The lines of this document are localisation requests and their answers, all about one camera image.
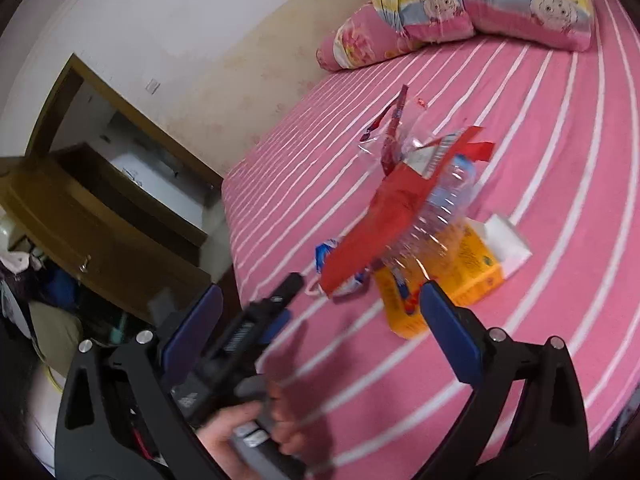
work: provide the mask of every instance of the pink bedsheet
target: pink bedsheet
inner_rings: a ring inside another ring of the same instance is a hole
[[[595,6],[584,53],[481,36],[327,77],[225,180],[242,300],[288,272],[311,278],[315,245],[363,213],[382,171],[357,139],[407,83],[431,130],[482,124],[478,140],[497,143],[471,216],[507,216],[534,256],[473,310],[517,340],[567,341],[595,443],[640,377],[640,42],[618,0]],[[316,478],[411,478],[469,388],[432,337],[389,330],[375,286],[340,304],[301,294],[291,310],[263,366],[303,421]]]

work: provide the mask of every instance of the door handle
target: door handle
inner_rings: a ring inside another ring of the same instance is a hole
[[[83,274],[86,274],[88,272],[88,267],[89,267],[89,262],[90,261],[91,261],[91,255],[88,254],[86,256],[86,258],[84,259],[84,262],[80,266],[80,272],[82,272]]]

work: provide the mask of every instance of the human hand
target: human hand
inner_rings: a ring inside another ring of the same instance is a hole
[[[271,438],[280,444],[281,453],[296,454],[304,445],[304,436],[298,431],[298,425],[282,397],[281,388],[275,383],[269,383],[268,392],[272,399],[271,416],[276,421]],[[258,401],[223,408],[198,431],[202,445],[231,480],[260,480],[260,475],[238,456],[229,439],[235,428],[255,420],[261,411],[262,403]]]

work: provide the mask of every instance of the plastic bottle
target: plastic bottle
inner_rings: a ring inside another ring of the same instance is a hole
[[[473,163],[456,155],[442,171],[412,227],[382,256],[408,314],[415,311],[420,286],[429,279],[437,281],[449,269],[462,239],[475,181]]]

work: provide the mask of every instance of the clothes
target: clothes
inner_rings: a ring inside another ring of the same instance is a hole
[[[80,320],[68,312],[39,301],[29,303],[37,348],[43,361],[66,377],[82,339]]]

